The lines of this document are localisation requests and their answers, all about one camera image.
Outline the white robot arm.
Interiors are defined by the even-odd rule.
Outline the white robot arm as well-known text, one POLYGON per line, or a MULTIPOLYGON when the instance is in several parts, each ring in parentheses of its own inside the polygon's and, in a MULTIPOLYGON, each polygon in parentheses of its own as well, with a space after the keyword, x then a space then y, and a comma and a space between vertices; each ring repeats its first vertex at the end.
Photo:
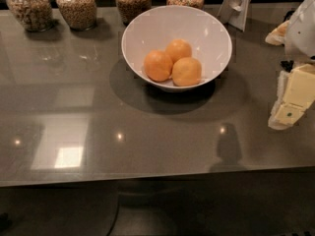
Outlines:
POLYGON ((315 101, 315 0, 304 0, 291 17, 271 31, 265 41, 284 45, 292 69, 281 71, 277 101, 268 125, 275 130, 292 127, 315 101))

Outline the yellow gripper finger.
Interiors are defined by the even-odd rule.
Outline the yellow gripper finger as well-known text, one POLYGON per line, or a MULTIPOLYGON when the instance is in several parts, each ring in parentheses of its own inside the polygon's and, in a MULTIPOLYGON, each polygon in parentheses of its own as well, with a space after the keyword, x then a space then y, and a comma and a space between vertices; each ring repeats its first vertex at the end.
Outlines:
POLYGON ((315 101, 315 66, 303 64, 290 72, 281 71, 277 97, 268 126, 285 130, 292 127, 315 101))
POLYGON ((286 33, 286 29, 288 26, 289 20, 284 21, 280 25, 278 25, 275 29, 268 33, 265 38, 265 41, 271 45, 283 45, 284 44, 284 36, 286 33))

